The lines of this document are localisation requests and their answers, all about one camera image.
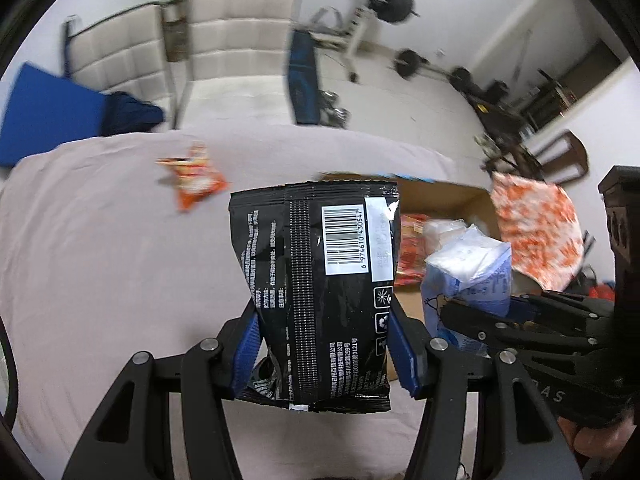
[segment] black snack bag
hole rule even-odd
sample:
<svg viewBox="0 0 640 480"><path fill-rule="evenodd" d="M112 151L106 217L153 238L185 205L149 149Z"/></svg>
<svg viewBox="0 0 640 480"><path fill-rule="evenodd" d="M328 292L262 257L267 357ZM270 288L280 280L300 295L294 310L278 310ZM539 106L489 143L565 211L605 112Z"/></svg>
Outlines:
<svg viewBox="0 0 640 480"><path fill-rule="evenodd" d="M241 397L314 411L388 410L398 186L339 181L254 189L233 193L229 213L270 354Z"/></svg>

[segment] metal screw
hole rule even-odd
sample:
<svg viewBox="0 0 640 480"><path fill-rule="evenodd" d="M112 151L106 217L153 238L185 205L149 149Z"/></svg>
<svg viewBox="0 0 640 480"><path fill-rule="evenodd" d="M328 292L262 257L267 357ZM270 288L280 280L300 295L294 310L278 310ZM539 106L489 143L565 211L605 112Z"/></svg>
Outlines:
<svg viewBox="0 0 640 480"><path fill-rule="evenodd" d="M514 364L514 362L516 362L516 356L508 350L503 350L502 352L500 352L500 361L508 365L512 365Z"/></svg>
<svg viewBox="0 0 640 480"><path fill-rule="evenodd" d="M438 352L442 352L449 347L449 343L444 341L444 339L439 337L434 337L431 341L429 341L429 346Z"/></svg>
<svg viewBox="0 0 640 480"><path fill-rule="evenodd" d="M135 365L143 365L144 363L149 361L149 352L136 352L135 354L133 354L131 360Z"/></svg>
<svg viewBox="0 0 640 480"><path fill-rule="evenodd" d="M219 345L220 343L215 337L207 337L200 342L200 348L207 352L215 350Z"/></svg>

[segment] orange snack bag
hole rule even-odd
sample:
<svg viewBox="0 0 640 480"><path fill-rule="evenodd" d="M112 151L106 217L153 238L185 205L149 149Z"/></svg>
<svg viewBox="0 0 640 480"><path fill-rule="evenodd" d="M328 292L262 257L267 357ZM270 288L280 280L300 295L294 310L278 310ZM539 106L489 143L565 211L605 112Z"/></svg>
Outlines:
<svg viewBox="0 0 640 480"><path fill-rule="evenodd" d="M228 186L225 177L209 163L207 147L194 142L186 157L159 158L156 163L166 166L175 177L179 206L187 211L193 204Z"/></svg>
<svg viewBox="0 0 640 480"><path fill-rule="evenodd" d="M427 257L424 240L424 223L429 219L427 215L403 214L400 216L401 238L398 256L398 270L394 285L410 285L420 283L424 277Z"/></svg>

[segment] human hand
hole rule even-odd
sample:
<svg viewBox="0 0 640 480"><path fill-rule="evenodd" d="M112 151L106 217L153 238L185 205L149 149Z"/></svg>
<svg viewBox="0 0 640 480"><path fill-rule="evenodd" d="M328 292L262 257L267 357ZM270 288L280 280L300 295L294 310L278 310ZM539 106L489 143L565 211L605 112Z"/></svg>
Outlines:
<svg viewBox="0 0 640 480"><path fill-rule="evenodd" d="M636 428L632 412L622 422L600 430L578 428L577 424L561 416L558 417L558 425L572 451L590 458L611 460L620 454Z"/></svg>

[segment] white upholstered chair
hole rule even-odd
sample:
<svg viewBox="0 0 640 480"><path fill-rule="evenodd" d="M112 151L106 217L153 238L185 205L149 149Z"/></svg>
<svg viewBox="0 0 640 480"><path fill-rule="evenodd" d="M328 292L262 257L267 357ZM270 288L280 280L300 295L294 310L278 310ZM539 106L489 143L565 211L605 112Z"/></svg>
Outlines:
<svg viewBox="0 0 640 480"><path fill-rule="evenodd" d="M164 110L172 128L176 98L162 34L162 7L124 10L73 35L68 57L73 81L98 92L124 91Z"/></svg>
<svg viewBox="0 0 640 480"><path fill-rule="evenodd" d="M177 126L198 117L293 123L287 89L299 0L188 0L188 78Z"/></svg>

